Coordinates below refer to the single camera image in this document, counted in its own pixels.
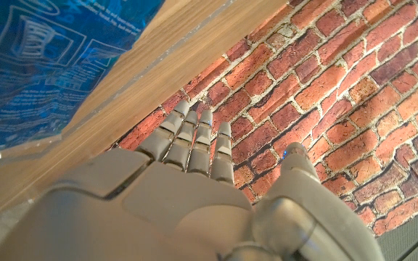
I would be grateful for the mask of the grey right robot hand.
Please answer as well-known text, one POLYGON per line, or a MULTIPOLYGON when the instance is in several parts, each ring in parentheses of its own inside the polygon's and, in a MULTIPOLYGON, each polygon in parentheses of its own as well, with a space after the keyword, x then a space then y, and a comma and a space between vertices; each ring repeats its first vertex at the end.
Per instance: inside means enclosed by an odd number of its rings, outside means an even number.
POLYGON ((0 243, 0 260, 381 260, 324 187, 305 147, 252 204, 234 185, 231 128, 185 101, 133 151, 112 149, 49 188, 0 243))

